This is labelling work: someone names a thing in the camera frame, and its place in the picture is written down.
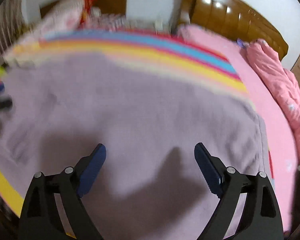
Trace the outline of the floral pink white quilt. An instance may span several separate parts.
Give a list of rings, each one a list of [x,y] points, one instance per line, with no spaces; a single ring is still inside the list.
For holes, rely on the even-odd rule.
[[[84,6],[84,0],[61,0],[39,23],[21,35],[17,42],[4,53],[3,58],[11,57],[13,50],[18,46],[36,42],[45,36],[75,30],[81,22]]]

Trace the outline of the patterned beige curtain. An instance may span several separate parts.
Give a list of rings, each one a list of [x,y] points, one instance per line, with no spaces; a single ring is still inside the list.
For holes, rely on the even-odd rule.
[[[24,22],[21,2],[3,0],[0,5],[0,57],[15,42],[15,32]]]

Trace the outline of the rainbow striped bed sheet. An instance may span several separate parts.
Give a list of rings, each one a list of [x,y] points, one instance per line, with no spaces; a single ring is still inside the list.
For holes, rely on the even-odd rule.
[[[175,38],[134,32],[77,30],[18,46],[11,57],[1,58],[0,81],[4,84],[12,67],[26,68],[50,57],[84,53],[100,53],[111,60],[126,59],[129,63],[161,63],[164,70],[171,70],[176,76],[185,75],[191,82],[245,101],[254,109],[245,85],[220,53]],[[1,96],[10,95],[4,88]],[[0,169],[0,197],[16,216],[21,214],[25,195],[14,189]]]

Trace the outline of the dark brown flat headboard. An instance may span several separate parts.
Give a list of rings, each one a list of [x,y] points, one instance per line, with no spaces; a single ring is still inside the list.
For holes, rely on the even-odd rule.
[[[51,0],[39,6],[40,16],[43,18],[61,0]],[[103,14],[126,14],[127,0],[98,0],[93,3],[93,7],[98,7]]]

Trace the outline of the pink bed sheet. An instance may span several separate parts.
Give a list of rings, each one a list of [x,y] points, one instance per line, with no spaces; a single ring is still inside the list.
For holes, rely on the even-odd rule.
[[[224,55],[245,84],[258,114],[266,124],[275,193],[280,206],[283,228],[286,231],[290,230],[298,158],[293,132],[284,113],[250,66],[246,49],[237,42],[193,24],[179,26],[177,35],[185,42]]]

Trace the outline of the small purple item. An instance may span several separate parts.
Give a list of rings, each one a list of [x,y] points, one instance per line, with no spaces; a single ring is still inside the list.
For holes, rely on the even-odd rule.
[[[241,47],[241,48],[246,48],[248,45],[249,45],[249,43],[247,43],[247,42],[244,42],[242,39],[240,39],[240,38],[238,38],[237,39],[237,44]]]

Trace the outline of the glossy brown wooden headboard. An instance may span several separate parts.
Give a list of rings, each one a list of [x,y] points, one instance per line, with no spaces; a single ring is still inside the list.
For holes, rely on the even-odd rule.
[[[242,0],[181,0],[177,26],[196,24],[229,40],[265,40],[282,60],[288,44],[280,32]]]

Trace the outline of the floral covered nightstand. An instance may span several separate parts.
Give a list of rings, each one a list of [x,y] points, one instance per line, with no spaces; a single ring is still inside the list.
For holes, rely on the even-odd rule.
[[[168,23],[164,23],[164,24],[165,24],[165,30],[163,31],[163,33],[170,33],[171,26]],[[147,21],[147,20],[138,20],[138,19],[126,20],[125,27],[129,29],[155,31],[154,21]]]

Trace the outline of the lilac knit pants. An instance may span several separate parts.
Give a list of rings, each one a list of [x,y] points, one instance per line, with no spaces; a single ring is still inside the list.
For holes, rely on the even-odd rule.
[[[263,119],[245,101],[164,70],[100,53],[12,67],[0,114],[0,169],[25,195],[32,176],[61,172],[104,144],[82,201],[105,239],[196,239],[218,198],[194,159],[202,142],[226,166],[269,171]]]

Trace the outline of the checkered red white cloth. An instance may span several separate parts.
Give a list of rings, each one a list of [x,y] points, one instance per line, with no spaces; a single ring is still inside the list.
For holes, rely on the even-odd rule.
[[[102,29],[105,31],[117,31],[126,25],[126,17],[120,14],[101,14],[90,17],[84,23],[87,29]]]

